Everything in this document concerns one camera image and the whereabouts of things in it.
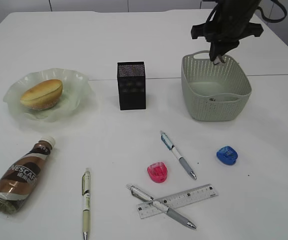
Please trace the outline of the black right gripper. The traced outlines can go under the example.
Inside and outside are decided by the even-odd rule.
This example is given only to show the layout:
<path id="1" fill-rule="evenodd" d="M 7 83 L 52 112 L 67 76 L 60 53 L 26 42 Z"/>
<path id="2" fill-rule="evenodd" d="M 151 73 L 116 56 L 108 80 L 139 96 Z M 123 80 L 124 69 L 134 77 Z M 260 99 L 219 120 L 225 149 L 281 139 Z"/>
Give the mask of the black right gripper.
<path id="1" fill-rule="evenodd" d="M 262 34 L 262 25 L 252 23 L 246 17 L 233 18 L 215 18 L 205 23 L 194 25 L 191 28 L 191 37 L 197 39 L 204 37 L 211 44 L 209 58 L 218 63 L 226 62 L 225 55 L 227 52 L 237 48 L 240 40 L 249 36 L 260 37 Z"/>

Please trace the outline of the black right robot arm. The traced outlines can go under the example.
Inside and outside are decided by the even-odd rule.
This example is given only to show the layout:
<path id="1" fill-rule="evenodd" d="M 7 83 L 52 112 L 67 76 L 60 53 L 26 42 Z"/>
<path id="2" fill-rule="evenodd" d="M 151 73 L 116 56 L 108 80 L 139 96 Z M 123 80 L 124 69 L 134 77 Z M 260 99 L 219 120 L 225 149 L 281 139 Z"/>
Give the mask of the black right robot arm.
<path id="1" fill-rule="evenodd" d="M 238 47 L 240 40 L 260 37 L 263 27 L 250 20 L 259 6 L 259 0 L 218 0 L 205 23 L 191 28 L 191 37 L 204 37 L 211 44 L 210 61 L 224 63 L 223 56 Z"/>

